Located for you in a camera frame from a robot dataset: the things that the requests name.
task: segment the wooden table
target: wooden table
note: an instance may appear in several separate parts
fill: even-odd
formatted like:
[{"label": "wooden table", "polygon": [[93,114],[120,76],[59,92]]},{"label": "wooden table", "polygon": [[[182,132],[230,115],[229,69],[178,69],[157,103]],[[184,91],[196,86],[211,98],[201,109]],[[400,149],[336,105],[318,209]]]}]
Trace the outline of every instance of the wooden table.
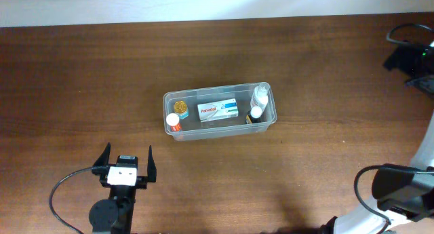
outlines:
[{"label": "wooden table", "polygon": [[[358,204],[356,173],[408,165],[425,134],[433,101],[382,63],[395,49],[385,40],[392,27],[433,17],[0,28],[1,232],[72,233],[48,195],[107,142],[112,163],[136,155],[142,174],[153,146],[157,183],[137,192],[137,233],[271,232],[346,214]],[[265,133],[190,142],[165,133],[166,92],[258,81],[271,84],[278,114]],[[58,189],[54,207],[90,233],[88,212],[108,196],[85,173]],[[424,220],[397,230],[433,228]]]}]

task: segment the transparent storage box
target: transparent storage box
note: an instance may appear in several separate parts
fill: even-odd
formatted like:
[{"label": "transparent storage box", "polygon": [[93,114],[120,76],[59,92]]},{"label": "transparent storage box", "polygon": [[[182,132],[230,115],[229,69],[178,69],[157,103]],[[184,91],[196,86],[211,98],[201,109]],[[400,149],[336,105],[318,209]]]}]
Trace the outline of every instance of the transparent storage box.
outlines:
[{"label": "transparent storage box", "polygon": [[[177,141],[185,141],[265,132],[277,120],[271,87],[268,93],[269,103],[260,117],[262,122],[254,124],[245,123],[245,117],[250,110],[250,100],[252,99],[253,91],[258,85],[259,83],[227,85],[166,93],[163,97],[163,120],[166,133],[173,136]],[[198,104],[232,98],[237,100],[238,117],[201,122],[197,110]],[[174,113],[174,104],[178,101],[184,101],[187,104],[189,116],[180,120],[181,132],[172,132],[165,118],[170,113]]]}]

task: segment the small bottle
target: small bottle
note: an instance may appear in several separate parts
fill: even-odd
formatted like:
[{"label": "small bottle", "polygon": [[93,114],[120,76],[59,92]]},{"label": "small bottle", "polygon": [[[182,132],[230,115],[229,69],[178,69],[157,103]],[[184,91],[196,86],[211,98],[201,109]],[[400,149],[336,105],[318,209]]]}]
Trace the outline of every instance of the small bottle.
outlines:
[{"label": "small bottle", "polygon": [[169,114],[165,118],[166,123],[170,126],[171,131],[173,132],[181,132],[181,124],[179,123],[179,116],[175,113]]},{"label": "small bottle", "polygon": [[247,113],[247,116],[245,117],[245,123],[246,124],[260,123],[261,115],[262,115],[262,109],[260,109],[259,106],[254,106],[249,111],[249,113]]},{"label": "small bottle", "polygon": [[261,82],[259,86],[255,87],[252,100],[250,101],[250,107],[259,106],[262,112],[265,111],[265,107],[269,103],[269,90],[270,85],[266,82]]},{"label": "small bottle", "polygon": [[185,119],[189,116],[189,108],[184,101],[175,102],[174,110],[175,114],[177,114],[180,119]]}]

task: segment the plastic bottle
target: plastic bottle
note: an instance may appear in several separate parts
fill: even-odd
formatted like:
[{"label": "plastic bottle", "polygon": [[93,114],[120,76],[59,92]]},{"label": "plastic bottle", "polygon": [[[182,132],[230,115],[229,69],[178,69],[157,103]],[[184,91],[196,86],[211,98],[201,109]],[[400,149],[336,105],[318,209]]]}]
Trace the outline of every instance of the plastic bottle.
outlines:
[{"label": "plastic bottle", "polygon": [[252,100],[250,101],[250,107],[259,106],[262,112],[264,112],[265,107],[269,103],[269,90],[270,85],[266,82],[261,82],[259,86],[255,87]]},{"label": "plastic bottle", "polygon": [[173,132],[181,132],[182,131],[181,124],[179,123],[179,116],[177,114],[175,114],[175,113],[169,114],[165,118],[165,122],[170,126],[170,129]]},{"label": "plastic bottle", "polygon": [[247,116],[245,117],[245,123],[246,124],[252,124],[252,123],[260,123],[260,116],[262,115],[262,109],[260,109],[259,106],[254,106],[252,110],[247,113]]}]

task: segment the orange label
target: orange label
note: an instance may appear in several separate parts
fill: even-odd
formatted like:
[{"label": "orange label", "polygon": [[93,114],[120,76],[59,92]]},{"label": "orange label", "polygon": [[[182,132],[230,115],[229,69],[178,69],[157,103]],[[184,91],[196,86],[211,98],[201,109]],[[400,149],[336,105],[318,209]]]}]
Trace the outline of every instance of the orange label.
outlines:
[{"label": "orange label", "polygon": [[178,123],[178,125],[170,126],[170,129],[171,129],[173,132],[180,132],[180,131],[182,130],[182,128],[181,128],[181,124]]}]

